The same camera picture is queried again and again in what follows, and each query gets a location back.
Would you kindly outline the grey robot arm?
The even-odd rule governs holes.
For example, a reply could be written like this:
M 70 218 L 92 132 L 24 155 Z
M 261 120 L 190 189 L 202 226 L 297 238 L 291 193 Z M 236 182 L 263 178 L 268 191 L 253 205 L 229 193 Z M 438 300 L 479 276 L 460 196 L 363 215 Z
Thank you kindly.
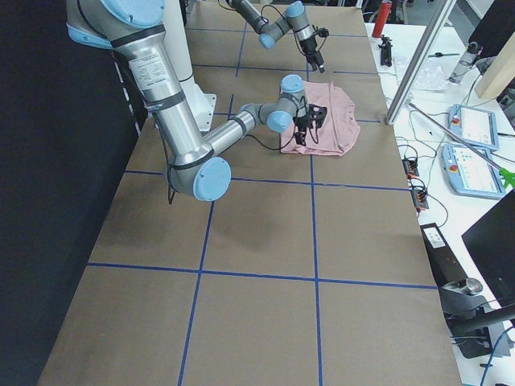
M 313 71 L 325 72 L 321 53 L 324 42 L 318 47 L 317 38 L 325 40 L 329 36 L 326 27 L 310 23 L 307 8 L 301 1 L 291 3 L 279 17 L 271 22 L 250 1 L 226 1 L 228 8 L 236 11 L 258 34 L 258 40 L 265 49 L 272 48 L 284 35 L 292 32 L 300 53 Z
M 68 35 L 76 43 L 110 50 L 128 63 L 146 109 L 154 116 L 167 159 L 170 191 L 215 201 L 229 188 L 232 171 L 220 154 L 257 125 L 283 133 L 313 121 L 300 76 L 285 76 L 278 101 L 247 104 L 202 134 L 189 105 L 191 60 L 177 1 L 68 1 Z

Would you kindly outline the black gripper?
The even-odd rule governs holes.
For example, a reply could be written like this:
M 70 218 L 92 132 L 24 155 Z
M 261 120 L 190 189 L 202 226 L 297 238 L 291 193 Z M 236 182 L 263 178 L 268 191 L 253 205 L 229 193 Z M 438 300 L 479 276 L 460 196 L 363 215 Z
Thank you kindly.
M 299 146 L 306 145 L 306 134 L 307 131 L 313 126 L 315 120 L 315 113 L 312 105 L 307 105 L 305 108 L 305 114 L 303 116 L 297 116 L 294 119 L 295 126 L 298 132 L 295 133 L 295 141 Z
M 313 72 L 325 72 L 322 55 L 317 51 L 317 42 L 314 35 L 300 41 L 300 47 Z

